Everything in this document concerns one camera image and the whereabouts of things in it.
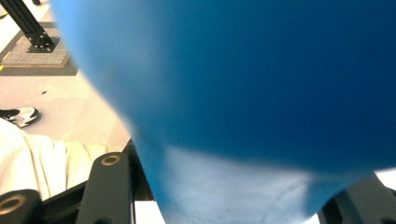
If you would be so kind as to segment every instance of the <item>blue fabric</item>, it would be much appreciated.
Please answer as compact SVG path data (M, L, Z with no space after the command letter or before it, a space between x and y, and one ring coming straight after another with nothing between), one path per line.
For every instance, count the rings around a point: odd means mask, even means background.
M299 223L396 163L393 0L51 3L167 223Z

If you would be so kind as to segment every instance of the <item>black metal frame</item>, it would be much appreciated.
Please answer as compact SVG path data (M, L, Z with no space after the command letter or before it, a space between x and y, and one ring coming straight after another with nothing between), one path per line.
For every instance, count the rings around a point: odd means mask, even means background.
M0 5L23 31L32 44L30 53L51 53L59 40L51 39L22 0L0 0Z
M44 202L31 189L1 195L0 223L96 224L117 220L130 224L134 223L135 200L154 199L130 141L122 153L108 153L95 160L87 182ZM396 191L386 188L373 174L329 200L318 218L320 224L396 224Z
M1 195L0 223L86 224L117 220L130 224L134 223L134 201L153 200L130 141L122 152L107 153L96 159L88 181L44 202L32 189Z

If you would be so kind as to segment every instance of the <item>light blue fabric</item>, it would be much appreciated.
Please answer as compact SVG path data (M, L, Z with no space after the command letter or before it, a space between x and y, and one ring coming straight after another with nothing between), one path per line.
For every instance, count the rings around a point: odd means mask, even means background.
M51 3L166 223L300 223L396 164L394 0Z

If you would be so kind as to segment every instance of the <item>shoe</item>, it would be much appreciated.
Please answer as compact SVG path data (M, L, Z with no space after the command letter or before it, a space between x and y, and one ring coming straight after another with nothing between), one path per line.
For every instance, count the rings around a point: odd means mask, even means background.
M31 124L37 116L38 110L32 107L0 110L0 118L15 124L20 128Z

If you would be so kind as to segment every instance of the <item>white pants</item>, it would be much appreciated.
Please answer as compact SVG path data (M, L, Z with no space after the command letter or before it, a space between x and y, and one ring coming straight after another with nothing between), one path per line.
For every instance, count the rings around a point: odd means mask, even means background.
M28 134L0 119L0 195L35 189L44 201L88 179L99 156L123 147L87 146Z

